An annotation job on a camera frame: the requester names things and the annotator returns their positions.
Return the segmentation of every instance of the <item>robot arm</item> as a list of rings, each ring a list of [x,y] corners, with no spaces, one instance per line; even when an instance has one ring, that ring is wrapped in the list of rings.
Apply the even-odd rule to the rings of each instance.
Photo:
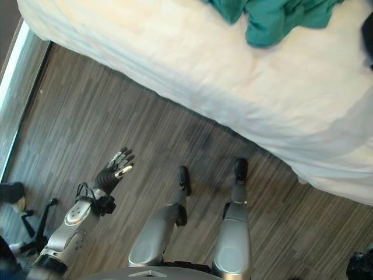
[[[129,172],[133,164],[132,150],[117,152],[96,176],[93,189],[79,185],[75,205],[67,212],[61,226],[52,234],[28,279],[59,279],[72,265],[86,244],[87,235],[98,224],[100,216],[111,214],[115,208],[111,192]],[[86,195],[80,195],[85,189]]]

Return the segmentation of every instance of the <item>floor plank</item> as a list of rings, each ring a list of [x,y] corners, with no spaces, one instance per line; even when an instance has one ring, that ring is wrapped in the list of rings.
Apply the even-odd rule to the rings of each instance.
[[[249,162],[252,279],[344,279],[350,254],[372,241],[372,207],[299,185],[285,163],[230,129],[55,46],[10,170],[11,180],[25,183],[29,207],[40,214],[57,197],[48,221],[55,229],[77,184],[91,184],[124,145],[136,154],[135,168],[114,191],[114,214],[69,270],[72,279],[126,265],[146,218],[175,189],[178,165],[189,167],[193,195],[188,224],[175,231],[165,259],[210,264],[238,157]],[[9,242],[26,234],[17,233],[20,220],[10,208],[5,229]]]

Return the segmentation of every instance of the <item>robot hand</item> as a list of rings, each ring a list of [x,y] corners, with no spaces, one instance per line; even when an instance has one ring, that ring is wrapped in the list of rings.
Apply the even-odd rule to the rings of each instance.
[[[110,195],[113,189],[117,186],[125,173],[131,171],[135,158],[132,155],[132,150],[127,148],[120,149],[114,157],[106,164],[95,179],[94,189],[104,191]]]

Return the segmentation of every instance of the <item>black wire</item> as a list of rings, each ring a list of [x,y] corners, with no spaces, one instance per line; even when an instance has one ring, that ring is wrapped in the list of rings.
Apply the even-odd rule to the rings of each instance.
[[[98,203],[97,203],[97,200],[96,200],[96,197],[94,196],[94,192],[93,190],[88,187],[88,184],[86,182],[82,182],[78,185],[77,189],[76,189],[76,197],[75,197],[75,200],[80,197],[80,193],[82,192],[82,190],[85,189],[86,191],[86,195],[85,196],[82,196],[82,197],[86,197],[86,198],[91,198],[93,200],[93,204],[94,206],[97,208],[98,206]],[[92,197],[88,197],[88,191],[90,191]]]

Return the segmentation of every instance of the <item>white bed sheet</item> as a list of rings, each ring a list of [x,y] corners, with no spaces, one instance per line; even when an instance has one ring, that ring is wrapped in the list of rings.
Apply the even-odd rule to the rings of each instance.
[[[346,0],[260,50],[198,0],[18,0],[31,29],[256,142],[314,187],[373,205],[373,74]]]

